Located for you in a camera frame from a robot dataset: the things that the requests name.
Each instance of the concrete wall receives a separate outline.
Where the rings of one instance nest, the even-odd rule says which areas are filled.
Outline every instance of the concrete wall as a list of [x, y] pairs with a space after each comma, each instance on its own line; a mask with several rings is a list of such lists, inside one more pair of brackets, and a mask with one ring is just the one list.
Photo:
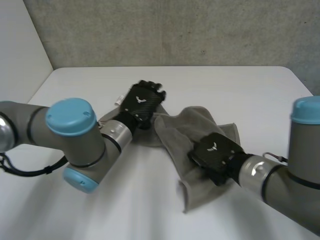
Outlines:
[[320, 94], [319, 0], [24, 0], [55, 69], [284, 66]]

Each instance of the light blue joint cap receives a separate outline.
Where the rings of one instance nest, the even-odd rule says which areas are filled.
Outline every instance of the light blue joint cap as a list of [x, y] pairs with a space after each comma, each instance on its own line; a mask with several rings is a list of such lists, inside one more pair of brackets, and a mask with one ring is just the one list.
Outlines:
[[76, 137], [89, 132], [97, 124], [97, 117], [86, 100], [68, 98], [48, 109], [45, 123], [55, 134]]
[[320, 125], [320, 96], [307, 96], [293, 104], [292, 122], [306, 125]]
[[83, 175], [82, 173], [66, 167], [63, 171], [63, 179], [74, 188], [86, 193], [92, 193], [97, 187], [98, 183], [92, 180], [90, 177]]

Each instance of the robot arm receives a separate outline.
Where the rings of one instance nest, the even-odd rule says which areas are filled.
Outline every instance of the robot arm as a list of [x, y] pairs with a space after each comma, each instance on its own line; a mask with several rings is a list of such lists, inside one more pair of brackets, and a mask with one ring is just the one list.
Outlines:
[[20, 144], [62, 150], [69, 162], [64, 179], [91, 193], [131, 142], [135, 130], [150, 127], [153, 113], [166, 97], [160, 87], [143, 80], [133, 85], [119, 114], [100, 129], [91, 105], [80, 98], [62, 100], [52, 107], [0, 102], [0, 153]]
[[287, 165], [246, 154], [239, 145], [218, 133], [204, 137], [189, 158], [217, 186], [232, 178], [272, 208], [320, 236], [320, 97], [298, 99], [291, 120]]

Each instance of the gray cloth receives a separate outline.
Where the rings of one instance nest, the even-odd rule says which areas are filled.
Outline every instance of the gray cloth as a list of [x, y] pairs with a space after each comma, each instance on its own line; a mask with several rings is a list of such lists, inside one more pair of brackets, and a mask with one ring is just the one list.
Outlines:
[[[100, 121], [106, 122], [118, 113], [118, 109], [104, 115]], [[148, 130], [137, 129], [132, 142], [148, 147], [164, 146], [170, 154], [179, 174], [184, 192], [184, 212], [206, 204], [225, 191], [232, 182], [216, 186], [192, 161], [187, 153], [195, 142], [211, 133], [220, 133], [240, 145], [237, 126], [234, 123], [217, 126], [207, 109], [190, 106], [177, 116], [170, 116], [162, 106], [152, 118], [152, 127]]]

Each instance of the white wall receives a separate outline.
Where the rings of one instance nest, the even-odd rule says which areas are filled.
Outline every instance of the white wall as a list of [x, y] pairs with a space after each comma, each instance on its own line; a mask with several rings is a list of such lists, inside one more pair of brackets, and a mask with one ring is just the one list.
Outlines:
[[27, 103], [53, 71], [22, 0], [0, 0], [0, 101]]

